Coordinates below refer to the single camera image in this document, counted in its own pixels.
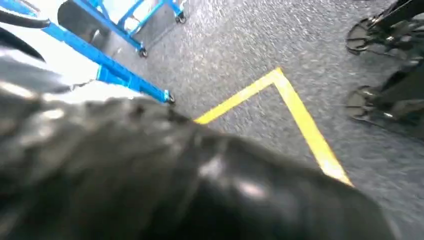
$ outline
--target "black leather jacket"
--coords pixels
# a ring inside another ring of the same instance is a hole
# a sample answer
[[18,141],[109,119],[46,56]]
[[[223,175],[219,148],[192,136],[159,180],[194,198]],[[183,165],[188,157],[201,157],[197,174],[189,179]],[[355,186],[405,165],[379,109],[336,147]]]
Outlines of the black leather jacket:
[[9,53],[0,240],[395,239],[376,203],[320,171],[150,99],[64,103],[44,94],[60,75]]

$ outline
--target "blue metal frame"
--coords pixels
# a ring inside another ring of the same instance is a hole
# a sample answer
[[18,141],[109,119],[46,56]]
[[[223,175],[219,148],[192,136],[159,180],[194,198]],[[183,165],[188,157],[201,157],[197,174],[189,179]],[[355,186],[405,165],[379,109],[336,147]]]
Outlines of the blue metal frame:
[[[144,2],[144,0],[137,0],[134,5],[132,5],[128,11],[123,15],[123,17],[118,21],[117,24],[111,21],[109,18],[108,11],[103,5],[103,0],[72,0],[87,13],[92,15],[97,21],[103,24],[105,27],[109,28],[113,32],[117,33],[121,38],[131,44],[137,51],[144,49],[143,43],[138,42],[133,38],[133,35],[137,33],[137,30],[143,26],[164,4],[168,5],[174,13],[179,16],[183,11],[178,5],[173,3],[173,0],[160,0],[160,2],[148,13],[143,20],[137,25],[136,28],[130,30],[129,32],[125,31],[124,24],[125,21],[131,17],[136,9]],[[97,7],[101,8],[102,13],[97,11]]]
[[[19,0],[0,0],[0,6],[20,14],[35,15],[17,1]],[[162,103],[166,103],[170,99],[169,91],[162,91],[155,87],[63,27],[51,23],[49,27],[43,28],[42,31],[60,42],[65,42],[80,54],[98,63],[100,65],[97,72],[97,76],[100,77],[98,80],[120,84],[132,90],[144,92]]]
[[137,51],[140,51],[144,48],[142,42],[137,42],[134,38],[132,38],[125,30],[119,28],[115,23],[113,23],[110,19],[107,19],[105,15],[101,12],[97,11],[96,7],[89,5],[89,2],[84,0],[72,0],[79,7],[81,7],[88,14],[93,16],[97,21],[99,21],[102,25],[110,29],[111,31],[118,34],[121,38],[131,44]]

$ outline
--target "yellow tape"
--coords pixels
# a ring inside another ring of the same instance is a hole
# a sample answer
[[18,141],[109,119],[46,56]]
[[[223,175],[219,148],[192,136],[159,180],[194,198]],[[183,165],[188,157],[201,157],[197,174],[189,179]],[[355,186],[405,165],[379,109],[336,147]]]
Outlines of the yellow tape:
[[234,94],[232,97],[224,101],[223,103],[219,104],[218,106],[212,108],[210,111],[203,114],[201,117],[194,120],[198,124],[208,124],[211,121],[215,120],[219,116],[225,114],[230,109],[234,108],[235,106],[241,104],[248,98],[252,97],[253,95],[257,94],[264,88],[268,87],[269,85],[273,84],[273,80],[275,75],[278,76],[278,71],[274,70],[268,73],[267,75],[261,77],[260,79],[256,80],[251,85],[247,86],[245,89],[239,91],[238,93]]
[[320,133],[313,118],[299,98],[289,80],[284,76],[280,68],[276,69],[278,76],[274,80],[282,99],[293,115],[303,137],[309,145],[322,171],[330,177],[338,179],[345,184],[351,185],[346,172],[337,160],[330,146]]

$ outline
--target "blue cart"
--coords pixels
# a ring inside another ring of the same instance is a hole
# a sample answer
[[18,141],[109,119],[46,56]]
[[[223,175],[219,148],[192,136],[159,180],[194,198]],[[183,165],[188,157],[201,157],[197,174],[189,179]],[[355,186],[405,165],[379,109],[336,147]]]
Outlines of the blue cart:
[[123,15],[123,17],[115,24],[111,21],[108,11],[103,4],[103,0],[72,0],[75,4],[84,9],[87,13],[93,16],[97,21],[99,21],[102,25],[110,29],[111,31],[118,34],[121,38],[131,44],[137,51],[139,56],[147,57],[148,53],[146,48],[144,47],[142,42],[138,42],[133,38],[133,35],[137,33],[137,30],[143,26],[149,18],[156,13],[162,6],[168,5],[176,15],[176,22],[184,24],[186,22],[186,18],[184,16],[184,12],[180,9],[178,5],[173,3],[173,0],[159,0],[158,4],[149,12],[148,15],[144,17],[143,20],[139,22],[137,27],[134,29],[130,29],[126,31],[124,28],[125,21],[131,17],[136,9],[140,7],[140,5],[144,2],[144,0],[135,1],[134,5],[132,5],[129,10]]
[[7,12],[4,14],[3,12],[4,15],[1,16],[6,16],[6,20],[17,20],[16,22],[23,23],[22,26],[24,27],[42,28],[45,33],[61,42],[65,42],[80,54],[99,64],[100,67],[97,72],[99,81],[123,85],[132,90],[146,93],[162,103],[175,103],[168,90],[161,90],[147,82],[72,32],[49,22],[48,19],[37,20],[36,10],[25,0],[0,0],[0,7],[22,15],[13,15]]

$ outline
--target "gray carpet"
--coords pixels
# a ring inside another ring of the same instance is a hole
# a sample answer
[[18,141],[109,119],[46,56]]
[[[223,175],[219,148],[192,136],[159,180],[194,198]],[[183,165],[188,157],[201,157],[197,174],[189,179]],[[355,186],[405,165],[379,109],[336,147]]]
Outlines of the gray carpet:
[[[147,59],[116,39],[110,54],[148,81],[171,90],[177,108],[193,118],[281,66],[353,184],[382,204],[402,239],[417,240],[424,233],[424,145],[351,121],[343,113],[350,90],[381,83],[397,67],[393,59],[353,56],[344,47],[344,37],[356,21],[389,4],[386,0],[188,0],[185,25],[176,24],[170,11],[163,17],[159,12],[137,34],[146,42]],[[273,87],[210,126],[318,167]]]

